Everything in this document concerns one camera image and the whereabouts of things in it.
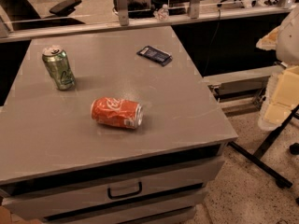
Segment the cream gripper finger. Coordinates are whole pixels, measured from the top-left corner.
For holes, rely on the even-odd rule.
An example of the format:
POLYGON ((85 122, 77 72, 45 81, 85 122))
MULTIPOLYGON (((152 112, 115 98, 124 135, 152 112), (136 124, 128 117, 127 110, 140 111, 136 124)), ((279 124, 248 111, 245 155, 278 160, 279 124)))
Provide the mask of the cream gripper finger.
POLYGON ((274 73, 265 91, 258 126, 264 131, 274 131, 282 125, 291 112, 299 105, 299 66, 288 67, 274 73))
POLYGON ((278 39, 278 27, 273 29, 269 34, 260 38, 256 44, 256 47, 258 49, 263 49, 263 50, 275 50, 277 46, 277 39, 278 39))

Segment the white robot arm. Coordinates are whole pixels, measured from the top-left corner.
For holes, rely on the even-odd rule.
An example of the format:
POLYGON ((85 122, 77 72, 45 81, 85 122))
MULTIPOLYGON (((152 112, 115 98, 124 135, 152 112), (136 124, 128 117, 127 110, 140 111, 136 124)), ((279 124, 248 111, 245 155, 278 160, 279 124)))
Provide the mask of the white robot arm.
POLYGON ((258 119, 262 130, 274 131, 299 105, 299 7, 280 26, 260 38, 256 47, 274 50, 277 59, 287 65, 268 79, 258 119))

